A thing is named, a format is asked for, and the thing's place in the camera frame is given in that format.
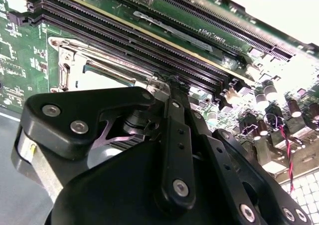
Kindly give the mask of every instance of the black memory slot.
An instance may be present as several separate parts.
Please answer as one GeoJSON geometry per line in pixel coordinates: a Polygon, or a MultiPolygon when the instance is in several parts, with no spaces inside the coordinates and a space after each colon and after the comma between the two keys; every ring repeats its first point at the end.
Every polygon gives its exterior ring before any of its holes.
{"type": "Polygon", "coordinates": [[[293,52],[290,52],[290,54],[278,49],[274,48],[274,46],[262,41],[259,38],[256,38],[255,36],[235,27],[234,25],[227,23],[216,16],[212,15],[211,13],[208,13],[204,11],[203,9],[196,7],[194,4],[189,3],[185,0],[163,0],[173,6],[176,6],[185,12],[188,12],[197,18],[200,18],[206,22],[209,22],[213,26],[222,29],[223,31],[230,33],[231,35],[235,36],[236,38],[242,39],[246,42],[248,42],[250,45],[261,49],[267,53],[272,54],[278,59],[282,60],[290,60],[292,56],[294,55],[293,52]]]}
{"type": "MultiPolygon", "coordinates": [[[[31,1],[36,6],[37,1],[36,0],[29,0],[29,3],[31,1]]],[[[135,38],[142,38],[143,42],[137,42],[137,43],[140,43],[140,45],[143,45],[145,47],[148,46],[148,49],[156,48],[156,51],[163,52],[163,53],[165,53],[165,55],[167,57],[171,57],[174,60],[176,59],[176,55],[179,55],[180,62],[189,63],[192,66],[195,66],[197,68],[200,68],[199,66],[196,65],[196,64],[199,64],[199,65],[205,67],[206,69],[211,70],[212,72],[210,72],[210,75],[213,76],[213,77],[214,76],[215,77],[222,77],[223,79],[228,77],[227,74],[224,71],[222,71],[220,69],[217,69],[217,68],[213,67],[212,65],[207,64],[206,62],[204,62],[204,61],[202,61],[200,59],[197,59],[196,57],[190,56],[189,54],[187,54],[187,53],[185,53],[183,51],[175,49],[174,47],[172,47],[170,45],[167,45],[164,42],[156,40],[156,39],[154,39],[154,38],[152,38],[152,37],[150,37],[148,35],[145,35],[145,34],[139,32],[139,31],[137,31],[135,29],[132,29],[129,26],[126,26],[124,24],[116,22],[116,21],[106,17],[103,14],[97,13],[96,11],[93,11],[93,10],[85,7],[84,5],[81,5],[81,4],[79,4],[79,3],[75,2],[75,1],[72,1],[72,0],[57,0],[57,1],[60,1],[64,5],[67,5],[67,6],[71,7],[71,8],[75,8],[77,11],[83,12],[83,13],[89,15],[89,16],[92,16],[92,17],[94,17],[96,19],[99,19],[99,20],[101,20],[103,22],[106,22],[107,24],[111,25],[115,30],[120,29],[122,31],[122,33],[124,31],[128,32],[128,33],[126,33],[127,36],[132,37],[132,34],[133,34],[133,35],[135,35],[135,38]]]]}
{"type": "Polygon", "coordinates": [[[188,74],[182,70],[178,70],[170,65],[164,64],[161,61],[157,61],[131,47],[124,46],[117,41],[113,41],[98,33],[88,30],[87,28],[48,13],[47,11],[39,11],[37,14],[30,14],[28,20],[29,24],[33,26],[37,26],[41,22],[46,22],[50,25],[56,26],[65,32],[75,35],[77,38],[88,44],[94,45],[97,48],[113,53],[124,59],[128,59],[132,63],[143,66],[144,68],[157,72],[160,75],[166,75],[167,77],[170,77],[171,75],[178,75],[182,82],[198,87],[208,93],[215,94],[216,89],[218,89],[217,86],[200,80],[192,74],[188,74]]]}
{"type": "Polygon", "coordinates": [[[199,65],[190,65],[189,63],[184,63],[179,60],[179,58],[175,55],[172,57],[167,55],[162,48],[157,47],[155,45],[146,46],[147,41],[143,41],[143,39],[138,38],[137,36],[131,35],[125,31],[116,30],[116,28],[111,28],[111,25],[106,27],[106,24],[101,24],[101,21],[98,19],[88,16],[80,11],[77,11],[73,8],[65,6],[57,1],[50,0],[40,0],[41,3],[32,3],[29,1],[30,8],[34,9],[33,4],[37,4],[42,9],[46,11],[58,15],[68,21],[74,22],[78,25],[81,25],[89,30],[95,31],[103,36],[111,38],[119,43],[122,43],[126,46],[130,46],[137,51],[143,52],[157,60],[160,60],[166,64],[170,64],[180,70],[183,70],[187,73],[192,73],[196,71],[195,76],[201,78],[209,83],[214,85],[218,85],[220,83],[228,85],[228,77],[220,76],[219,74],[214,73],[213,71],[205,71],[202,68],[199,68],[199,65]]]}
{"type": "Polygon", "coordinates": [[[221,49],[223,51],[225,51],[227,54],[231,55],[231,56],[238,56],[239,51],[237,51],[236,49],[227,46],[225,44],[221,44],[219,41],[216,41],[215,39],[212,40],[212,38],[208,38],[205,34],[202,33],[198,33],[197,30],[177,21],[174,20],[156,10],[150,9],[149,7],[147,7],[145,4],[139,3],[138,1],[134,1],[134,0],[117,0],[119,2],[121,2],[122,4],[136,9],[156,20],[161,21],[162,23],[172,26],[175,29],[186,33],[196,39],[199,39],[207,44],[212,45],[213,47],[216,47],[218,49],[221,49]]]}

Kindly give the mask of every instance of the black plastic bracket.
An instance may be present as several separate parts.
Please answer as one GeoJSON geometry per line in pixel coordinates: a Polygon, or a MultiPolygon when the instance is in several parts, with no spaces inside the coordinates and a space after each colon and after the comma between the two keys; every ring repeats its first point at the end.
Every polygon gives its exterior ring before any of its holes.
{"type": "Polygon", "coordinates": [[[24,105],[21,126],[26,136],[37,144],[66,159],[81,159],[98,137],[99,122],[137,109],[147,110],[153,104],[154,97],[140,87],[34,95],[24,105]],[[48,104],[57,106],[61,114],[46,116],[42,108],[48,104]],[[77,120],[87,124],[87,133],[77,134],[71,130],[71,123],[77,120]]]}

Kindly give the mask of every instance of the electrolytic capacitor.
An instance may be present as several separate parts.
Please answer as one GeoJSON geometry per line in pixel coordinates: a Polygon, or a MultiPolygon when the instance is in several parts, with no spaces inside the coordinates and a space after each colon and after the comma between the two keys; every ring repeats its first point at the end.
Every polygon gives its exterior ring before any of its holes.
{"type": "Polygon", "coordinates": [[[264,110],[269,106],[269,102],[263,92],[256,94],[255,98],[259,110],[264,110]]]}
{"type": "Polygon", "coordinates": [[[278,98],[277,90],[273,84],[266,85],[264,87],[266,99],[269,101],[276,100],[278,98]]]}
{"type": "Polygon", "coordinates": [[[296,100],[289,100],[287,104],[292,117],[297,118],[301,116],[301,111],[296,100]]]}
{"type": "Polygon", "coordinates": [[[258,130],[257,129],[254,129],[252,132],[251,132],[251,135],[253,137],[253,140],[257,141],[257,140],[260,140],[260,135],[258,133],[258,130]]]}
{"type": "Polygon", "coordinates": [[[257,121],[258,132],[261,136],[265,136],[268,134],[267,125],[264,120],[257,121]]]}
{"type": "Polygon", "coordinates": [[[313,103],[309,105],[309,110],[313,117],[313,120],[319,120],[319,104],[313,103]]]}

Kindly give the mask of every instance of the dimm slot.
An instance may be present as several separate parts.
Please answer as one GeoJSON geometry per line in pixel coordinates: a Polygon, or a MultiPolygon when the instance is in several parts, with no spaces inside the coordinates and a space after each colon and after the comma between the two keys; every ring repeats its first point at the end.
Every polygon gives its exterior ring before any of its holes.
{"type": "Polygon", "coordinates": [[[149,56],[138,53],[138,51],[132,50],[131,48],[124,48],[124,46],[117,45],[118,43],[116,41],[109,42],[110,39],[106,37],[103,37],[93,31],[89,31],[84,27],[80,27],[46,11],[29,15],[28,21],[29,24],[33,26],[37,26],[41,22],[46,22],[66,32],[74,34],[77,38],[86,41],[99,49],[116,54],[124,59],[128,59],[132,63],[139,64],[160,75],[166,75],[167,77],[170,77],[172,74],[178,74],[181,81],[190,86],[198,87],[199,89],[211,94],[215,94],[216,92],[216,87],[210,83],[205,81],[200,82],[200,79],[191,74],[187,74],[184,71],[178,70],[172,66],[164,65],[160,61],[154,61],[154,59],[149,58],[149,56]]]}
{"type": "Polygon", "coordinates": [[[275,56],[276,58],[284,61],[288,61],[293,57],[293,52],[290,52],[292,55],[281,51],[278,48],[275,48],[274,46],[262,41],[261,39],[258,39],[254,37],[253,35],[235,27],[234,25],[227,23],[216,16],[212,15],[211,13],[208,13],[204,11],[201,8],[198,8],[194,6],[193,4],[190,4],[189,2],[185,0],[163,0],[173,6],[176,6],[185,12],[188,12],[194,16],[196,16],[199,19],[202,19],[206,22],[209,22],[213,26],[222,29],[223,31],[230,33],[231,35],[235,36],[236,38],[240,38],[252,46],[261,49],[267,53],[270,53],[271,55],[275,56]]]}
{"type": "Polygon", "coordinates": [[[194,63],[202,65],[205,68],[207,68],[207,69],[209,69],[211,71],[214,71],[214,72],[216,72],[216,73],[218,73],[218,74],[220,74],[222,76],[227,76],[227,74],[224,71],[222,71],[220,69],[217,69],[217,68],[213,67],[212,65],[207,64],[206,62],[204,62],[204,61],[202,61],[200,59],[197,59],[196,57],[190,56],[189,54],[187,54],[187,53],[185,53],[183,51],[180,51],[178,49],[175,49],[174,47],[169,46],[166,43],[163,43],[163,42],[161,42],[159,40],[156,40],[156,39],[154,39],[154,38],[152,38],[150,36],[147,36],[147,35],[139,32],[139,31],[137,31],[135,29],[132,29],[132,28],[130,28],[130,27],[126,26],[126,25],[123,25],[123,24],[121,24],[119,22],[116,22],[116,21],[114,21],[114,20],[112,20],[110,18],[107,18],[105,15],[100,14],[100,13],[98,13],[96,11],[93,11],[93,10],[85,7],[84,5],[79,4],[79,3],[77,3],[77,2],[75,2],[73,0],[56,0],[56,1],[59,1],[59,2],[61,2],[63,4],[65,4],[65,5],[68,5],[68,6],[72,7],[72,8],[75,8],[75,9],[77,9],[77,10],[83,12],[83,13],[88,14],[88,15],[91,15],[92,17],[95,17],[95,18],[97,18],[97,19],[99,19],[99,20],[101,20],[103,22],[106,22],[106,23],[108,23],[108,24],[110,24],[110,25],[112,25],[112,26],[114,26],[116,28],[122,29],[122,30],[124,30],[124,31],[126,31],[128,33],[131,33],[131,34],[135,34],[136,36],[138,36],[140,38],[143,38],[144,40],[149,41],[152,44],[155,44],[155,45],[158,45],[158,46],[164,48],[170,54],[177,54],[177,55],[179,55],[179,56],[181,56],[183,58],[186,58],[186,59],[188,59],[188,60],[190,60],[190,61],[192,61],[194,63]]]}
{"type": "Polygon", "coordinates": [[[29,7],[32,9],[35,9],[37,6],[41,6],[42,9],[45,9],[46,11],[58,15],[68,21],[71,21],[73,23],[76,23],[80,26],[83,26],[89,30],[92,30],[96,33],[99,33],[103,36],[106,36],[108,38],[111,38],[119,43],[122,43],[126,46],[130,46],[137,51],[143,52],[157,60],[160,60],[166,64],[170,64],[178,69],[181,69],[187,73],[192,73],[192,71],[197,71],[196,77],[201,78],[209,83],[212,83],[214,85],[218,85],[220,83],[224,83],[228,85],[228,77],[224,76],[223,78],[217,77],[218,74],[212,74],[212,71],[205,71],[200,68],[197,68],[195,66],[189,65],[187,63],[183,63],[178,58],[169,58],[170,56],[166,56],[165,54],[158,53],[157,51],[160,50],[160,48],[156,48],[156,46],[145,46],[145,41],[136,41],[134,38],[125,36],[122,31],[118,32],[115,30],[112,30],[104,25],[101,25],[101,22],[97,20],[94,17],[89,17],[86,14],[81,13],[80,11],[76,11],[75,9],[72,9],[70,7],[67,7],[59,2],[52,2],[48,0],[41,0],[41,3],[32,3],[32,1],[29,1],[29,7]]]}

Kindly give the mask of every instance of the capacitor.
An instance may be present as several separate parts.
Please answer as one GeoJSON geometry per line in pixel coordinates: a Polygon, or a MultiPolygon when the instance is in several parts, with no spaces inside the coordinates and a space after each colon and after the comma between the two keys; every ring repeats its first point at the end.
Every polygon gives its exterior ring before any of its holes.
{"type": "Polygon", "coordinates": [[[207,122],[212,126],[216,125],[218,123],[217,113],[214,111],[208,113],[207,122]]]}
{"type": "Polygon", "coordinates": [[[269,106],[269,102],[263,92],[256,94],[255,99],[259,110],[264,110],[269,106]]]}
{"type": "Polygon", "coordinates": [[[252,132],[251,132],[251,135],[253,137],[253,140],[257,141],[257,140],[260,140],[260,135],[258,133],[258,130],[257,129],[254,129],[252,132]]]}
{"type": "Polygon", "coordinates": [[[319,104],[313,103],[309,105],[309,110],[313,117],[313,120],[319,120],[319,104]]]}
{"type": "Polygon", "coordinates": [[[301,116],[301,111],[296,100],[289,100],[287,104],[292,117],[297,118],[301,116]]]}
{"type": "Polygon", "coordinates": [[[257,126],[260,136],[265,136],[268,134],[267,125],[264,120],[258,120],[257,126]]]}
{"type": "Polygon", "coordinates": [[[264,93],[266,95],[266,99],[269,101],[274,101],[278,98],[278,93],[273,84],[268,84],[264,87],[264,93]]]}

